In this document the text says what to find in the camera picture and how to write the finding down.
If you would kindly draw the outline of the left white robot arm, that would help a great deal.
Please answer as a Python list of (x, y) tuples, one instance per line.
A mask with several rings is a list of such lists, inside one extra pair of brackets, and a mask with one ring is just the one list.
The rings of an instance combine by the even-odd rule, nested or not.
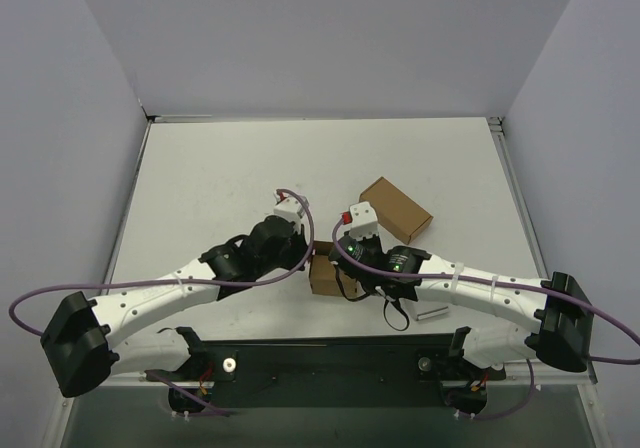
[(115, 294), (66, 296), (40, 337), (63, 396), (85, 394), (109, 376), (146, 369), (193, 379), (204, 370), (205, 355), (179, 329), (148, 342), (136, 334), (188, 308), (221, 301), (265, 285), (266, 275), (302, 270), (310, 254), (301, 222), (270, 215), (247, 235), (215, 246), (175, 272)]

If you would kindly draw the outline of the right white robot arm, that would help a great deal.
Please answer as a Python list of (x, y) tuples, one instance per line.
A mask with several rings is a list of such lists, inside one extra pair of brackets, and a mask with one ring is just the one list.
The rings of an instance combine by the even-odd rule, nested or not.
[(589, 364), (593, 315), (590, 302), (571, 275), (518, 279), (447, 261), (408, 246), (383, 251), (378, 237), (343, 235), (329, 260), (363, 290), (392, 305), (402, 300), (460, 306), (493, 315), (504, 327), (464, 328), (451, 354), (477, 368), (536, 358), (565, 372)]

